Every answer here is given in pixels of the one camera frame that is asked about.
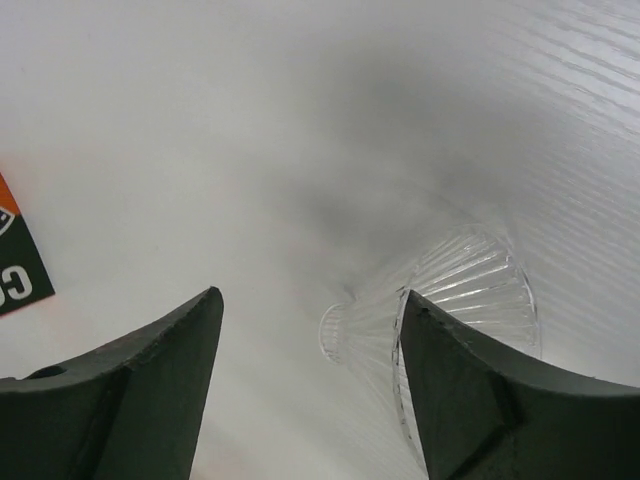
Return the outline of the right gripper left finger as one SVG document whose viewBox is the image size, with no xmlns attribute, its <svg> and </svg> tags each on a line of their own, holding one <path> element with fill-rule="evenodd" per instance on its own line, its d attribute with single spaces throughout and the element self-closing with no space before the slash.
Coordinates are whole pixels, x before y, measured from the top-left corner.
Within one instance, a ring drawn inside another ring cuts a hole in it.
<svg viewBox="0 0 640 480">
<path fill-rule="evenodd" d="M 2 379 L 2 478 L 189 478 L 222 318 L 210 287 L 101 347 Z"/>
</svg>

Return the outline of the orange coffee filter box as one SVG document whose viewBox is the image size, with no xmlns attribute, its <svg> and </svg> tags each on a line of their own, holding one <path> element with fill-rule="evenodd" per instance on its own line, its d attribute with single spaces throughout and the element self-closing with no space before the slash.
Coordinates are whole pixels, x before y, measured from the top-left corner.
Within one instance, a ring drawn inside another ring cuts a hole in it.
<svg viewBox="0 0 640 480">
<path fill-rule="evenodd" d="M 1 177 L 1 315 L 55 295 L 20 208 Z"/>
</svg>

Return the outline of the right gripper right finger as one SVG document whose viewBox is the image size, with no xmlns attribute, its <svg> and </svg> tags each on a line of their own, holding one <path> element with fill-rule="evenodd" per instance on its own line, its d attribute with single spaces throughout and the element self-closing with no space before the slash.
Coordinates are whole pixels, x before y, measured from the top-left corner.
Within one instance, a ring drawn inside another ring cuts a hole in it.
<svg viewBox="0 0 640 480">
<path fill-rule="evenodd" d="M 638 388 L 521 353 L 415 291 L 400 346 L 430 478 L 638 478 Z"/>
</svg>

